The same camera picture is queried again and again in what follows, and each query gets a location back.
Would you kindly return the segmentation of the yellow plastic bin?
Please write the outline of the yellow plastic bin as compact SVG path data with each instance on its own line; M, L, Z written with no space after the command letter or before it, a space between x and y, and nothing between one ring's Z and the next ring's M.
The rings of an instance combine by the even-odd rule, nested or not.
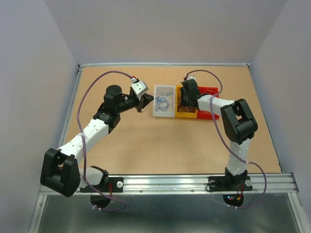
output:
M196 119L197 118L197 110L191 107L183 107L180 105L180 98L181 92L180 88L181 85L177 85L175 87L175 117L176 118L190 118Z

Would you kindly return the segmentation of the white plastic bin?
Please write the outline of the white plastic bin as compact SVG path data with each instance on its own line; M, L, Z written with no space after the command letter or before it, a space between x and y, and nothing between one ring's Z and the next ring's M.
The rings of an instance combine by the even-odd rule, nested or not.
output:
M155 85L153 117L175 117L174 85Z

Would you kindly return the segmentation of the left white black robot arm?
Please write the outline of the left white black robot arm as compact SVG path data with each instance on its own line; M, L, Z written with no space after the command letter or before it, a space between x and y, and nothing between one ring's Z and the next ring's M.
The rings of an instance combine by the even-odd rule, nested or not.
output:
M132 84L129 94L122 93L118 85L109 86L103 103L82 132L58 149L50 148L45 152L41 185L65 197L88 185L97 191L104 191L108 187L108 172L97 166L79 169L79 163L93 146L115 129L122 112L133 108L140 112L153 101L153 96L147 91L143 81Z

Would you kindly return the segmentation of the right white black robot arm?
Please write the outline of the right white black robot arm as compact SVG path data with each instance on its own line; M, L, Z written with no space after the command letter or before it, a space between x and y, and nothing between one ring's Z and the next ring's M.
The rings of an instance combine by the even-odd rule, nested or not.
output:
M224 100L216 95L201 94L195 79L186 79L182 82L182 103L200 111L210 112L212 119L221 117L224 131L230 145L225 143L219 128L216 128L221 141L229 151L229 160L223 176L208 178L207 191L237 191L245 188L252 190L252 186L246 185L250 180L247 174L248 149L258 124L246 100Z

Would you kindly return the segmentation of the red plastic bin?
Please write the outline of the red plastic bin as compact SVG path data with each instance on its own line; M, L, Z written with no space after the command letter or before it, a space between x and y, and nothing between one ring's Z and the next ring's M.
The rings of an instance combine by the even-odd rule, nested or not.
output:
M200 94L209 94L214 95L218 93L217 87L204 87L199 86L198 87ZM212 114L209 111L197 111L197 119L204 119L204 120L212 120Z

